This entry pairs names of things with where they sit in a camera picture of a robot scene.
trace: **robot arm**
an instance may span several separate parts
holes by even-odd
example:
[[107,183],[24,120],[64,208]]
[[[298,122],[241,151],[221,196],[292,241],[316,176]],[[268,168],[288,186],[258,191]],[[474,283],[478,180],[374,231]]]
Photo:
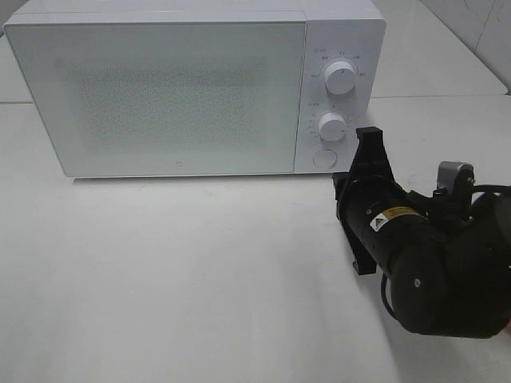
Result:
[[334,186],[358,274],[382,268],[383,302],[411,332],[500,332],[511,317],[511,188],[474,186],[472,165],[442,162],[432,197],[406,193],[394,181],[382,131],[357,135],[351,169],[335,173]]

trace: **microwave control panel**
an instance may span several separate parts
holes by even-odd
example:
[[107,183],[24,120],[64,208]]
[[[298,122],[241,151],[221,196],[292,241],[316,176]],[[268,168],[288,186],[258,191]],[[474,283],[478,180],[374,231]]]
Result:
[[295,173],[349,170],[384,31],[382,19],[307,23]]

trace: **white wall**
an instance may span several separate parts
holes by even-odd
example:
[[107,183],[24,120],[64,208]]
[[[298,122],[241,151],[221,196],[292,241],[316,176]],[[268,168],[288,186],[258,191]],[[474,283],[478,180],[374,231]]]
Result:
[[26,3],[26,0],[0,0],[0,26],[7,21],[9,16],[20,6]]
[[511,0],[422,0],[511,90]]

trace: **timer knob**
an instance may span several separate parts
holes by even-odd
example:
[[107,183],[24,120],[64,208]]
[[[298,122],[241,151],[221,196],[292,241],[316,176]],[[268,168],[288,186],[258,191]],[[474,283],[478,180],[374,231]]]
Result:
[[325,85],[330,93],[348,93],[355,86],[355,69],[346,60],[337,60],[325,69]]
[[346,120],[338,113],[327,113],[318,121],[318,133],[322,140],[337,141],[346,135]]

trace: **microwave glass window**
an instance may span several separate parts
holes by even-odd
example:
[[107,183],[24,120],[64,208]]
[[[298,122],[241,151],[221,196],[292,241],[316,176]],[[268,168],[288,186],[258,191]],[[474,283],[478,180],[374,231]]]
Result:
[[293,172],[303,22],[11,28],[68,176]]

